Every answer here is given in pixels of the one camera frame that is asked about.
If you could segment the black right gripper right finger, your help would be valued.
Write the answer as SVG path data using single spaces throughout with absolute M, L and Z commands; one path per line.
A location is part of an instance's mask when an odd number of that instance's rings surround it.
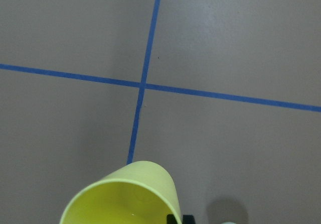
M 195 224 L 194 216 L 190 214 L 183 215 L 182 224 Z

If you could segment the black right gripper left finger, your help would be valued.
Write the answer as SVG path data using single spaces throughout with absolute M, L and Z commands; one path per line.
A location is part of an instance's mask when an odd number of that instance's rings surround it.
M 173 214 L 167 215 L 167 224 L 177 224 L 177 220 Z

